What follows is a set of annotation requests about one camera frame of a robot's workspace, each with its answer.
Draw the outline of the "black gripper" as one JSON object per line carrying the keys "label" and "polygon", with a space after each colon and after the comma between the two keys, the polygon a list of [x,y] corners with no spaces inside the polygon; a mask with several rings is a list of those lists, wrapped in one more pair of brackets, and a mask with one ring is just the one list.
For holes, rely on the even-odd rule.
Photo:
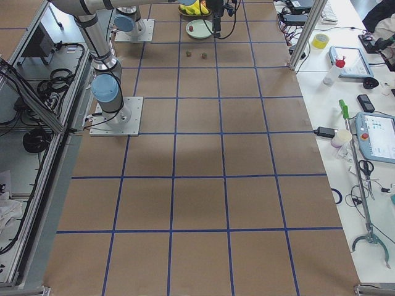
{"label": "black gripper", "polygon": [[224,0],[207,0],[207,8],[213,15],[212,29],[214,36],[220,36],[221,34],[221,17],[224,12]]}

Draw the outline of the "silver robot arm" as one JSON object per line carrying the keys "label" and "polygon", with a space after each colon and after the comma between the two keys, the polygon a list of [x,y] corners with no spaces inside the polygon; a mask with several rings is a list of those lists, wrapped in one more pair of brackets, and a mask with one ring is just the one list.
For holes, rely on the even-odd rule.
{"label": "silver robot arm", "polygon": [[[225,11],[227,3],[224,1],[193,1],[190,5],[186,6],[182,3],[179,4],[178,10],[181,14],[189,16],[212,16],[212,28],[209,33],[215,38],[220,37],[221,32],[221,18]],[[133,31],[140,31],[138,25],[142,21],[139,8],[137,6],[120,7],[116,9],[116,16],[114,18],[115,27],[131,34]]]}
{"label": "silver robot arm", "polygon": [[131,112],[125,107],[121,88],[122,68],[101,30],[97,11],[158,4],[159,1],[51,1],[56,8],[74,18],[92,57],[97,77],[92,93],[102,110],[104,121],[117,124],[128,121]]}

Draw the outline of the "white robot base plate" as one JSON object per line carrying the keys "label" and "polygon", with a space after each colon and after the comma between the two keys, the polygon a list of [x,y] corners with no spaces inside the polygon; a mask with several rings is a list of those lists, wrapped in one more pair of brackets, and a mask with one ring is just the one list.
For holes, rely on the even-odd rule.
{"label": "white robot base plate", "polygon": [[154,19],[140,19],[130,24],[117,25],[116,43],[144,43],[151,42],[154,32]]}
{"label": "white robot base plate", "polygon": [[124,97],[123,108],[113,118],[114,114],[103,113],[99,103],[95,112],[101,115],[94,117],[89,134],[91,136],[139,136],[143,97]]}

